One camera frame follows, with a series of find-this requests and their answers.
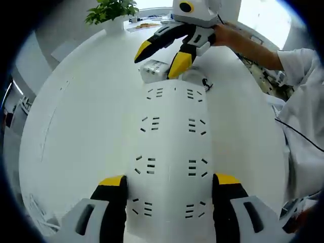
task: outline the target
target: robot eye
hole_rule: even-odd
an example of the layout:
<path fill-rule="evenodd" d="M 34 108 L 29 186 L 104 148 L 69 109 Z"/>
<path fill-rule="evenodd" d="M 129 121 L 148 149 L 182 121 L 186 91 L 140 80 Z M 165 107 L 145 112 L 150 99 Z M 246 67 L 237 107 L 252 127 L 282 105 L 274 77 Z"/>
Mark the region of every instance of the robot eye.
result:
<path fill-rule="evenodd" d="M 194 9 L 193 4 L 187 1 L 181 2 L 179 7 L 185 13 L 192 13 Z"/>

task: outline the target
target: window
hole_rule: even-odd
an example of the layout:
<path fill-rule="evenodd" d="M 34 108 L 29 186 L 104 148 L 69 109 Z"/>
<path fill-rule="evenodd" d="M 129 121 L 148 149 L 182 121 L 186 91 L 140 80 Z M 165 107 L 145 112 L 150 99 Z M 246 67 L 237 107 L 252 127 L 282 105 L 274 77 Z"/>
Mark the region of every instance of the window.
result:
<path fill-rule="evenodd" d="M 173 0 L 135 0 L 139 9 L 172 7 Z"/>
<path fill-rule="evenodd" d="M 276 0 L 242 0 L 238 21 L 282 49 L 286 43 L 291 17 Z"/>

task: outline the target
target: human arm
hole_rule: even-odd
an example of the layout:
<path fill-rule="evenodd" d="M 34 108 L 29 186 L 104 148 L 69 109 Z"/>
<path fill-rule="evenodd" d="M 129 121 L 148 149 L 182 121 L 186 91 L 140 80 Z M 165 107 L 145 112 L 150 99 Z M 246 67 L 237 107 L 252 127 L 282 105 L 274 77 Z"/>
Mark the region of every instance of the human arm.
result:
<path fill-rule="evenodd" d="M 277 52 L 255 43 L 225 25 L 215 27 L 216 46 L 227 46 L 269 70 L 284 70 Z"/>

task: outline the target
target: white plant pot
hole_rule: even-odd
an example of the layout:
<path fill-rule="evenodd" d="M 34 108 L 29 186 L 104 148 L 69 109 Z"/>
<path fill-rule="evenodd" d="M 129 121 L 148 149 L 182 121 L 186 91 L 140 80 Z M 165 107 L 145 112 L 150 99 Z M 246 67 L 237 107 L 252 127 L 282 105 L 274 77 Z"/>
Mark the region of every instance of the white plant pot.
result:
<path fill-rule="evenodd" d="M 114 20 L 103 22 L 103 28 L 107 34 L 116 34 L 124 31 L 124 16 L 119 16 Z"/>

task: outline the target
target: person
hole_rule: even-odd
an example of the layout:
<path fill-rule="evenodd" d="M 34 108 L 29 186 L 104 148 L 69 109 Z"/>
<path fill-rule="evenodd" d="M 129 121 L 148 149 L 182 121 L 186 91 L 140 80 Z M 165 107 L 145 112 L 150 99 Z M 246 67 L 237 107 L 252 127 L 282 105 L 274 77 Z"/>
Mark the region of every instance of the person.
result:
<path fill-rule="evenodd" d="M 215 26 L 215 34 L 215 46 L 227 46 L 269 70 L 284 71 L 287 85 L 298 87 L 277 119 L 312 143 L 278 123 L 290 149 L 288 190 L 291 199 L 320 191 L 324 184 L 324 69 L 316 51 L 272 52 L 225 25 Z"/>

